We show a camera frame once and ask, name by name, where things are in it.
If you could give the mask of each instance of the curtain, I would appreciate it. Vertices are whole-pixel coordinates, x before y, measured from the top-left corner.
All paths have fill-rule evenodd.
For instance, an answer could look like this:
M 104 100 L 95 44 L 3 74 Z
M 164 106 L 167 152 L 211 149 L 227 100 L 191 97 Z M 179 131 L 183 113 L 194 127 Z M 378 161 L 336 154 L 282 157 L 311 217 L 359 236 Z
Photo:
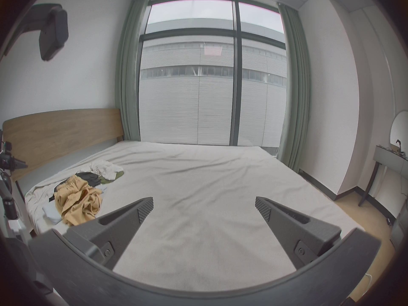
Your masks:
M 286 112 L 277 158 L 295 172 L 306 140 L 309 118 L 310 62 L 299 13 L 279 4 L 288 62 Z
M 125 140 L 140 140 L 137 114 L 137 49 L 140 29 L 149 0 L 133 0 L 123 24 L 116 57 L 115 104 L 120 109 Z

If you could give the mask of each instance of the white bed sheet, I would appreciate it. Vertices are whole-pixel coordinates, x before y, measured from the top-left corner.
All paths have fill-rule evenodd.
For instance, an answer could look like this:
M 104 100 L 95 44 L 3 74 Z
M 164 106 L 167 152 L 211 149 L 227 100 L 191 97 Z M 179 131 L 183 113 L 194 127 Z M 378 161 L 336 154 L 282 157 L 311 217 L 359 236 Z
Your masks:
M 120 142 L 33 187 L 26 206 L 37 233 L 53 225 L 42 210 L 54 187 L 103 159 L 124 168 L 97 216 L 143 197 L 154 209 L 114 271 L 154 286 L 220 291 L 262 284 L 295 271 L 255 208 L 263 196 L 341 227 L 360 227 L 335 203 L 260 147 Z

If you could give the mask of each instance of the black baseboard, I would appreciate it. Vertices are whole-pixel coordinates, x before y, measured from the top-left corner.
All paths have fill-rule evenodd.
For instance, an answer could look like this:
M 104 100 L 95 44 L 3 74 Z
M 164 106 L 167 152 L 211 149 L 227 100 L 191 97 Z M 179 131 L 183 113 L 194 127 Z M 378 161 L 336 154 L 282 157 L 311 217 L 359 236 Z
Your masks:
M 300 170 L 299 175 L 301 175 L 304 179 L 306 179 L 308 182 L 310 182 L 313 186 L 315 186 L 317 189 L 319 189 L 322 193 L 324 193 L 326 196 L 328 196 L 331 200 L 337 201 L 339 198 L 342 198 L 353 191 L 355 191 L 357 194 L 360 196 L 363 196 L 364 190 L 361 189 L 359 186 L 355 186 L 354 188 L 349 189 L 348 191 L 345 191 L 344 193 L 341 193 L 339 195 L 334 194 L 329 188 L 324 186 L 321 182 L 317 181 L 315 178 L 312 176 L 308 175 L 306 172 Z M 394 224 L 395 222 L 395 217 L 391 214 L 389 210 L 387 210 L 379 201 L 377 201 L 373 196 L 367 195 L 366 201 L 368 201 L 372 206 L 374 206 L 378 211 L 381 212 L 381 214 L 386 218 L 389 219 L 391 224 Z
M 359 186 L 356 186 L 354 188 L 354 191 L 359 194 L 360 196 L 363 196 L 364 191 L 362 188 L 360 188 Z M 367 198 L 365 199 L 366 201 L 368 201 L 372 206 L 374 206 L 378 211 L 381 212 L 381 214 L 383 216 L 385 216 L 387 219 L 390 220 L 391 224 L 394 224 L 395 222 L 395 216 L 393 216 L 391 214 L 391 212 L 389 210 L 387 210 L 379 201 L 377 201 L 373 196 L 371 196 L 370 194 L 367 195 Z

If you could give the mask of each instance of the desk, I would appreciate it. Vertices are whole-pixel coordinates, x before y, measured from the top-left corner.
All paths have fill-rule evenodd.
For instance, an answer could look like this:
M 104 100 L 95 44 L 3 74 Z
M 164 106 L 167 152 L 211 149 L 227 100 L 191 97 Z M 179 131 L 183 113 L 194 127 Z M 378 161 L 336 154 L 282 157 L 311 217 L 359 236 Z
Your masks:
M 373 185 L 375 176 L 377 175 L 378 167 L 380 166 L 380 164 L 387 166 L 396 173 L 399 173 L 402 177 L 408 179 L 408 160 L 403 158 L 402 156 L 399 156 L 392 151 L 377 145 L 375 147 L 373 160 L 375 161 L 374 170 L 358 206 L 361 206 L 366 200 L 371 186 Z

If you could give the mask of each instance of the corrugated metal facade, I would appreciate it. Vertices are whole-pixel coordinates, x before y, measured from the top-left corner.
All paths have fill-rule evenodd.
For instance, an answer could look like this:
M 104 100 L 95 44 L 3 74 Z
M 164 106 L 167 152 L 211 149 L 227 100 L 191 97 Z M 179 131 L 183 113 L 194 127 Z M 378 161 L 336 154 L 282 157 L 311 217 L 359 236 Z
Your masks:
M 200 48 L 170 44 L 202 43 Z M 141 69 L 181 65 L 233 67 L 230 47 L 211 51 L 204 45 L 233 44 L 232 38 L 182 36 L 146 41 Z M 243 40 L 243 68 L 286 77 L 286 51 Z M 275 57 L 267 56 L 267 51 Z M 232 78 L 158 77 L 140 80 L 141 139 L 151 142 L 228 145 L 231 129 Z M 242 81 L 238 145 L 278 147 L 286 108 L 286 88 L 265 82 Z

